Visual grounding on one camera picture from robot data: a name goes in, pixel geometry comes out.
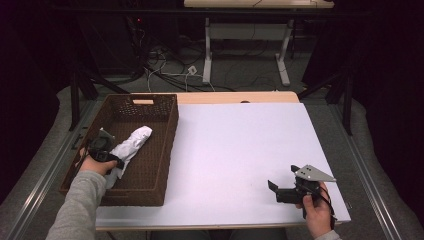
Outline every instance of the gray carpet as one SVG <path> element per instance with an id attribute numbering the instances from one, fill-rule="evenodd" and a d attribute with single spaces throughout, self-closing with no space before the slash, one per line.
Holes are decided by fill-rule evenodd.
<path id="1" fill-rule="evenodd" d="M 313 47 L 313 40 L 303 40 L 298 44 L 294 60 L 286 57 L 286 67 L 292 82 L 290 87 L 283 87 L 279 80 L 278 71 L 274 56 L 279 50 L 279 43 L 265 42 L 247 43 L 244 41 L 223 41 L 215 43 L 216 54 L 213 55 L 212 84 L 216 91 L 227 91 L 219 86 L 236 89 L 237 91 L 294 91 L 303 90 L 300 82 L 309 56 Z M 180 58 L 185 62 L 190 62 L 200 56 L 198 51 L 184 49 Z M 183 66 L 167 55 L 167 64 L 162 72 L 179 73 Z M 203 58 L 196 63 L 199 74 L 203 71 Z M 201 85 L 200 78 L 189 77 L 189 84 Z M 151 77 L 149 81 L 152 92 L 172 92 L 182 91 L 165 81 Z M 110 90 L 102 86 L 97 86 L 101 97 L 95 103 L 94 108 L 87 113 L 87 123 L 90 122 L 101 105 L 101 99 Z M 121 85 L 122 88 L 130 92 L 149 92 L 146 76 L 141 79 Z M 345 201 L 352 205 L 349 210 L 352 221 L 336 226 L 336 231 L 344 239 L 390 239 L 386 237 L 384 228 L 381 227 L 380 219 L 376 215 L 372 202 L 364 189 L 363 182 L 355 167 L 355 155 L 346 139 L 349 139 L 340 128 L 338 119 L 338 106 L 328 106 L 322 97 L 326 90 L 320 90 L 304 101 L 308 113 L 311 117 L 314 128 L 317 132 L 324 153 L 334 173 L 338 179 L 338 185 Z M 46 137 L 40 150 L 34 156 L 33 161 L 16 184 L 9 197 L 0 207 L 0 239 L 5 239 L 9 232 L 15 227 L 15 220 L 20 216 L 20 211 L 25 204 L 25 200 L 30 196 L 31 191 L 37 186 L 40 176 L 46 171 L 52 161 L 60 161 L 60 170 L 55 181 L 49 186 L 49 190 L 38 207 L 38 211 L 28 219 L 28 225 L 22 225 L 18 231 L 22 239 L 44 239 L 48 229 L 52 225 L 56 213 L 63 203 L 64 196 L 57 191 L 66 169 L 69 167 L 69 160 L 75 154 L 75 150 L 70 148 L 61 149 L 65 139 L 69 136 L 68 128 L 71 120 L 70 92 L 66 88 L 58 94 L 61 102 L 60 111 L 55 124 Z M 365 121 L 365 111 L 360 104 L 354 102 L 352 108 L 352 131 L 354 141 L 360 156 L 365 161 L 368 170 L 373 177 L 374 183 L 380 190 L 381 197 L 387 206 L 387 211 L 393 217 L 402 239 L 424 239 L 424 231 L 418 223 L 415 215 L 402 202 L 396 190 L 381 169 L 378 160 L 372 150 L 372 141 L 369 136 Z M 145 232 L 113 232 L 117 239 L 145 239 Z M 289 239 L 311 239 L 305 227 L 291 227 L 287 229 Z M 97 239 L 110 239 L 105 232 L 98 232 Z"/>

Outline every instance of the gray sleeve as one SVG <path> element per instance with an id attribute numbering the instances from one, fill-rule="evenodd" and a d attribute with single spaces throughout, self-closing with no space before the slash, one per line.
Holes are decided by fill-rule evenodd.
<path id="1" fill-rule="evenodd" d="M 315 240 L 342 240 L 339 236 L 339 234 L 337 234 L 334 230 L 331 232 L 328 232 L 322 236 L 319 236 L 317 238 L 315 238 Z"/>
<path id="2" fill-rule="evenodd" d="M 92 171 L 79 172 L 71 184 L 47 239 L 94 239 L 96 209 L 106 180 Z"/>

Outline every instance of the desk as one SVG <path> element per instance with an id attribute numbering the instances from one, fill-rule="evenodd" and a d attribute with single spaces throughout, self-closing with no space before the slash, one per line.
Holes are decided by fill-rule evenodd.
<path id="1" fill-rule="evenodd" d="M 277 203 L 267 185 L 269 179 L 294 188 L 291 164 L 311 164 L 332 175 L 294 93 L 178 93 L 178 102 L 164 206 L 99 207 L 97 230 L 304 224 L 302 210 Z M 337 184 L 327 187 L 339 222 L 350 221 Z"/>
<path id="2" fill-rule="evenodd" d="M 332 8 L 333 2 L 323 0 L 244 0 L 244 1 L 228 1 L 228 0 L 185 0 L 185 7 L 193 8 L 279 8 L 279 9 L 325 9 Z M 287 69 L 284 64 L 284 56 L 287 52 L 291 31 L 293 28 L 293 20 L 289 20 L 287 24 L 212 24 L 209 18 L 205 23 L 205 65 L 203 69 L 203 83 L 209 84 L 212 71 L 212 52 L 210 49 L 211 39 L 266 39 L 266 40 L 282 40 L 279 53 L 275 54 L 275 59 L 280 73 L 283 86 L 290 86 L 290 80 Z"/>

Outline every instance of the white cloth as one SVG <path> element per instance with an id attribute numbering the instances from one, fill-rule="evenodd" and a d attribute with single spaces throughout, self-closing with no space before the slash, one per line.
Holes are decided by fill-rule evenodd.
<path id="1" fill-rule="evenodd" d="M 143 126 L 133 133 L 131 136 L 123 141 L 121 144 L 118 144 L 112 151 L 111 154 L 119 157 L 124 163 L 124 169 L 114 168 L 109 175 L 106 175 L 106 189 L 111 189 L 115 185 L 116 179 L 122 178 L 124 175 L 125 169 L 128 166 L 131 158 L 137 153 L 137 151 L 143 146 L 147 139 L 149 139 L 152 133 L 152 129 Z"/>

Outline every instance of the basket handle hole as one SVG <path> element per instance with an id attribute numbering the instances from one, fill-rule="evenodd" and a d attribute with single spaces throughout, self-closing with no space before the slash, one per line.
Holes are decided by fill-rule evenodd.
<path id="1" fill-rule="evenodd" d="M 154 104 L 152 99 L 134 99 L 133 103 L 137 105 L 153 105 Z"/>

